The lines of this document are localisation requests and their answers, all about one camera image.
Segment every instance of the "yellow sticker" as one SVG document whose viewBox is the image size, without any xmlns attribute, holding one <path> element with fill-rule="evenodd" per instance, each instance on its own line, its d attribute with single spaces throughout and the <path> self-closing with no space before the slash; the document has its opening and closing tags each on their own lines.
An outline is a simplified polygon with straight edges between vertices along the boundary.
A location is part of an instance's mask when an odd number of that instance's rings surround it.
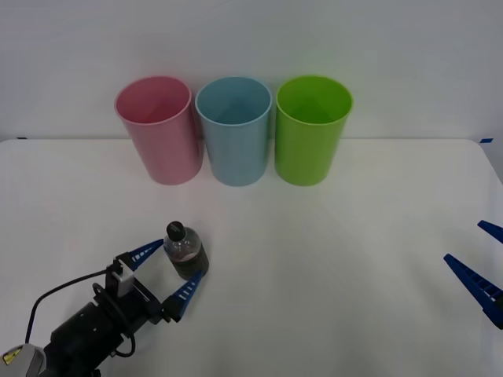
<svg viewBox="0 0 503 377">
<path fill-rule="evenodd" d="M 19 347 L 17 350 L 12 350 L 3 355 L 2 359 L 3 362 L 9 365 L 10 363 L 13 362 L 14 358 L 16 358 L 17 354 L 21 351 L 22 347 Z"/>
</svg>

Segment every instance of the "blue cup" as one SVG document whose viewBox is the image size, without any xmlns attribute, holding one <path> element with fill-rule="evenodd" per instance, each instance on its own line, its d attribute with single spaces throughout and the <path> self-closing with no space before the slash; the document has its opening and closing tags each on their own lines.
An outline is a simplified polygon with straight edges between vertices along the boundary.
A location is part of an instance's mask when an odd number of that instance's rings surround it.
<svg viewBox="0 0 503 377">
<path fill-rule="evenodd" d="M 229 186 L 245 186 L 264 174 L 269 155 L 273 96 L 248 77 L 224 77 L 196 96 L 213 175 Z"/>
</svg>

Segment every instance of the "blue clamp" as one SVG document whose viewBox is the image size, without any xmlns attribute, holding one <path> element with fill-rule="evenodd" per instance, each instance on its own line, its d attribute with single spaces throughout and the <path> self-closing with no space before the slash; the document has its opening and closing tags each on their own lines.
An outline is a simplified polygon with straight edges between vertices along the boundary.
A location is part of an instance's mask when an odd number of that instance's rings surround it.
<svg viewBox="0 0 503 377">
<path fill-rule="evenodd" d="M 164 241 L 157 240 L 151 243 L 147 243 L 146 245 L 139 247 L 136 250 L 130 251 L 127 253 L 130 257 L 132 265 L 130 268 L 133 271 L 136 271 L 140 265 L 147 260 L 147 258 L 154 253 L 159 247 L 163 246 Z"/>
<path fill-rule="evenodd" d="M 203 273 L 199 271 L 163 302 L 163 311 L 175 322 L 179 322 L 183 317 L 202 277 Z"/>
<path fill-rule="evenodd" d="M 478 226 L 503 243 L 503 228 L 487 221 L 481 221 Z M 443 259 L 482 306 L 483 312 L 491 322 L 503 330 L 503 291 L 459 262 L 451 254 L 447 254 Z"/>
<path fill-rule="evenodd" d="M 128 253 L 119 255 L 117 258 L 123 261 L 132 271 L 136 271 L 140 265 L 146 261 L 159 247 L 163 246 L 163 240 L 153 241 Z M 169 296 L 161 304 L 162 317 L 169 321 L 171 318 L 179 322 L 194 296 L 199 283 L 203 277 L 202 272 L 198 272 L 183 284 L 174 294 Z"/>
</svg>

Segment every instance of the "black cable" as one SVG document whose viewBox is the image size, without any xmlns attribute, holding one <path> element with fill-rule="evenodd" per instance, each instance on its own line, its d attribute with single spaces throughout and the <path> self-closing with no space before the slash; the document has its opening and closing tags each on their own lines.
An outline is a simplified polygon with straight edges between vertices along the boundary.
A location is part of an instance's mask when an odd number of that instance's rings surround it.
<svg viewBox="0 0 503 377">
<path fill-rule="evenodd" d="M 35 301 L 35 304 L 33 305 L 33 309 L 31 309 L 30 320 L 28 321 L 28 329 L 26 330 L 26 337 L 24 338 L 24 342 L 25 343 L 29 343 L 30 342 L 31 329 L 33 328 L 33 322 L 35 320 L 35 312 L 37 311 L 37 307 L 39 306 L 39 303 L 44 298 L 46 298 L 47 296 L 51 296 L 52 293 L 56 293 L 56 292 L 60 291 L 61 289 L 69 287 L 69 286 L 71 286 L 73 284 L 80 283 L 81 281 L 84 281 L 84 280 L 87 280 L 87 279 L 91 279 L 91 278 L 96 277 L 96 276 L 105 275 L 106 272 L 107 272 L 107 270 L 104 269 L 103 271 L 98 271 L 97 273 L 91 273 L 89 275 L 81 276 L 81 277 L 78 277 L 77 279 L 70 280 L 67 283 L 62 284 L 59 287 L 55 287 L 54 289 L 51 289 L 50 291 L 44 293 L 42 296 L 40 296 L 39 298 L 37 298 L 37 301 Z"/>
<path fill-rule="evenodd" d="M 119 356 L 119 357 L 130 357 L 130 356 L 133 356 L 134 352 L 136 351 L 136 339 L 134 338 L 134 333 L 132 333 L 130 331 L 131 324 L 127 320 L 126 315 L 119 308 L 119 306 L 116 304 L 116 302 L 113 301 L 113 299 L 108 295 L 108 293 L 106 292 L 106 290 L 103 289 L 103 287 L 100 284 L 94 283 L 93 284 L 93 291 L 94 291 L 94 293 L 96 295 L 101 296 L 102 298 L 104 298 L 106 300 L 106 302 L 112 307 L 112 309 L 114 309 L 114 311 L 116 312 L 116 314 L 119 316 L 120 320 L 123 322 L 124 327 L 126 328 L 126 331 L 124 332 L 124 334 L 131 341 L 131 349 L 130 349 L 130 351 L 128 353 L 122 353 L 122 352 L 120 352 L 118 350 L 115 350 L 116 355 Z"/>
</svg>

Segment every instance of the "bottle cap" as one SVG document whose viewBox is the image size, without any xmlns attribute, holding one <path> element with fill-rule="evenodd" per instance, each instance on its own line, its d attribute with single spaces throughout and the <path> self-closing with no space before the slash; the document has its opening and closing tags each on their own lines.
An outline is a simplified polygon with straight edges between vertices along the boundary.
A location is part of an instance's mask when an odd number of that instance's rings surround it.
<svg viewBox="0 0 503 377">
<path fill-rule="evenodd" d="M 173 242 L 181 241 L 187 234 L 185 228 L 180 221 L 173 221 L 166 227 L 167 236 Z"/>
</svg>

